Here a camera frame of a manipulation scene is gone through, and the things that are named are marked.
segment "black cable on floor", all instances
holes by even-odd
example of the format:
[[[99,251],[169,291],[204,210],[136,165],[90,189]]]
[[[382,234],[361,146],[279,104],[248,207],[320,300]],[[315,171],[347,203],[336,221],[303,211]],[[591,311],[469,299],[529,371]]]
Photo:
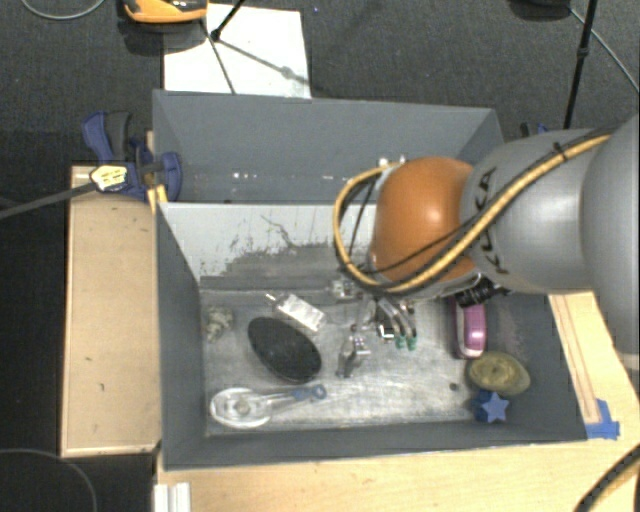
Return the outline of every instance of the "black cable on floor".
[[[636,445],[633,450],[628,452],[624,457],[616,462],[609,471],[602,475],[602,478],[598,480],[596,485],[587,494],[585,494],[584,498],[582,498],[582,501],[576,507],[575,512],[587,512],[588,510],[591,510],[591,507],[602,493],[616,480],[616,478],[624,473],[624,471],[633,465],[638,459],[640,459],[640,444]],[[637,505],[638,483],[636,483],[635,501]]]
[[[42,208],[43,206],[59,203],[60,201],[73,199],[74,197],[81,196],[88,192],[92,192],[95,189],[96,189],[96,186],[93,182],[86,183],[79,187],[72,188],[71,190],[65,190],[63,192],[58,192],[57,194],[52,194],[47,197],[36,199],[35,201],[31,201],[29,203],[21,204],[18,206],[12,206],[10,208],[7,208],[6,210],[0,210],[0,220],[13,217],[14,215],[20,215],[21,213],[26,213],[31,210],[36,210],[38,208]]]
[[[589,55],[589,39],[591,38],[591,30],[593,27],[593,20],[596,17],[597,7],[598,0],[589,0],[584,28],[582,30],[582,37],[580,38],[580,45],[578,46],[578,60],[576,62],[576,69],[573,73],[571,93],[569,94],[567,111],[564,116],[563,128],[565,130],[571,128],[571,118],[573,117],[573,109],[576,105],[576,98],[578,97],[578,87],[580,86],[580,79],[582,78],[582,68],[584,66],[584,60],[587,58],[587,55]]]

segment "wooden panel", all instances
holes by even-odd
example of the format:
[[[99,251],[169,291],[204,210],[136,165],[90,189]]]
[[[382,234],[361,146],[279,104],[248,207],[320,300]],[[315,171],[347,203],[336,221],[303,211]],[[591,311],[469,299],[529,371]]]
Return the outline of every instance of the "wooden panel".
[[[74,168],[72,185],[90,168]],[[137,453],[160,438],[153,223],[147,205],[90,193],[71,202],[63,456]]]

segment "blue foam star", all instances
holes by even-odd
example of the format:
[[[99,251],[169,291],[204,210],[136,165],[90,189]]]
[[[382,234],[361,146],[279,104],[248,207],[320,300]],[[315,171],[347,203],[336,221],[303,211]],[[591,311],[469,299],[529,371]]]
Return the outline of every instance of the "blue foam star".
[[[481,390],[471,402],[476,420],[483,423],[493,423],[496,420],[506,421],[506,409],[509,400],[500,398],[494,391]]]

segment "wooden table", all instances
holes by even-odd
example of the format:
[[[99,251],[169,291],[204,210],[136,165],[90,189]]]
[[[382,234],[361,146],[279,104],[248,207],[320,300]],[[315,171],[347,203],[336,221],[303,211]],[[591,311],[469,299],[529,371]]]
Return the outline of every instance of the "wooden table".
[[[88,179],[74,168],[74,186]],[[160,432],[154,240],[148,206],[92,193],[71,204],[63,456],[149,452]],[[572,510],[640,440],[640,408],[590,293],[551,297],[583,416],[594,398],[617,441],[165,473],[190,483],[194,512]],[[632,510],[635,468],[596,510]]]

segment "brass coin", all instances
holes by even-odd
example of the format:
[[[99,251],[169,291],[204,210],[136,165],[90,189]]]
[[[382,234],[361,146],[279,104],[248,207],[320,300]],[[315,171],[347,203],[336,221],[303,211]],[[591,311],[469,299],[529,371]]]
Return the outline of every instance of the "brass coin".
[[[517,359],[502,352],[485,352],[469,365],[469,378],[476,386],[503,396],[526,391],[531,377]]]

